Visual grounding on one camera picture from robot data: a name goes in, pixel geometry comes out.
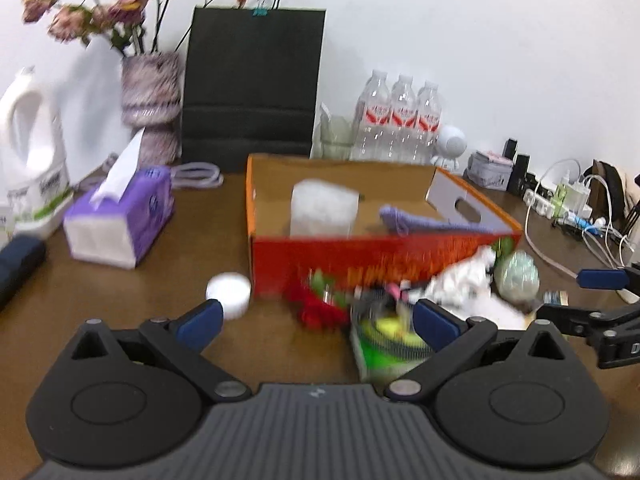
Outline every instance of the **red and white label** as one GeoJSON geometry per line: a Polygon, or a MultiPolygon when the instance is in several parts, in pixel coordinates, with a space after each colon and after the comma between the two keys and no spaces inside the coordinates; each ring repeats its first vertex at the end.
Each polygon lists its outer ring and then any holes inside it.
{"type": "Polygon", "coordinates": [[[440,126],[440,117],[436,115],[420,116],[418,130],[425,133],[434,133],[440,126]]]}
{"type": "Polygon", "coordinates": [[[362,121],[366,124],[387,124],[389,122],[389,107],[383,105],[367,106],[362,121]]]}
{"type": "Polygon", "coordinates": [[[413,128],[415,126],[415,108],[394,108],[391,112],[391,123],[393,126],[413,128]]]}

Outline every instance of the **orange box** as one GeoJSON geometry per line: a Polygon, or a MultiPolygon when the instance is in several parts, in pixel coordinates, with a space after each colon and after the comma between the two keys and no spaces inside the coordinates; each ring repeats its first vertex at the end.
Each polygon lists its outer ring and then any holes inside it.
{"type": "Polygon", "coordinates": [[[258,296],[283,294],[292,280],[305,278],[311,269],[322,269],[340,286],[349,288],[384,281],[428,280],[448,265],[472,256],[481,245],[508,237],[513,243],[500,245],[512,248],[522,236],[520,224],[459,177],[433,166],[384,162],[250,155],[246,216],[254,294],[258,296]],[[293,187],[307,178],[360,193],[351,237],[289,237],[293,187]],[[378,215],[386,204],[452,222],[472,224],[469,219],[475,216],[472,220],[492,233],[390,235],[378,215]]]}

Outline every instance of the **detergent bottle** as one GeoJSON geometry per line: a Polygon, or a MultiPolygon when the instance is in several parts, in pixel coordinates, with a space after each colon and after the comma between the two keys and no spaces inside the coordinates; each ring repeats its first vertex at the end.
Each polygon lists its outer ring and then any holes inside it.
{"type": "Polygon", "coordinates": [[[0,99],[0,165],[14,232],[47,238],[71,204],[60,114],[33,68],[0,99]]]}

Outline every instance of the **purple tissue package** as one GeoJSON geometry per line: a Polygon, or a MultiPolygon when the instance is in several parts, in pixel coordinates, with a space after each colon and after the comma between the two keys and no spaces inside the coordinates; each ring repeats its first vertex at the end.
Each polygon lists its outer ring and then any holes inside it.
{"type": "Polygon", "coordinates": [[[77,260],[133,269],[174,211],[171,173],[157,166],[138,170],[119,202],[90,203],[92,189],[65,214],[71,255],[77,260]]]}

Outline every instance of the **metal screw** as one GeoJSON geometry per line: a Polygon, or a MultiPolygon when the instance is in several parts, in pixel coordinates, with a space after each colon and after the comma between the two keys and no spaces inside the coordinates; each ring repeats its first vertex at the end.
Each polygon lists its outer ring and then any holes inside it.
{"type": "Polygon", "coordinates": [[[246,386],[239,381],[223,381],[214,390],[215,394],[228,399],[230,397],[240,397],[246,392],[246,386]]]}
{"type": "Polygon", "coordinates": [[[389,391],[401,397],[410,397],[419,394],[421,389],[420,383],[412,381],[411,379],[399,379],[389,385],[389,391]]]}

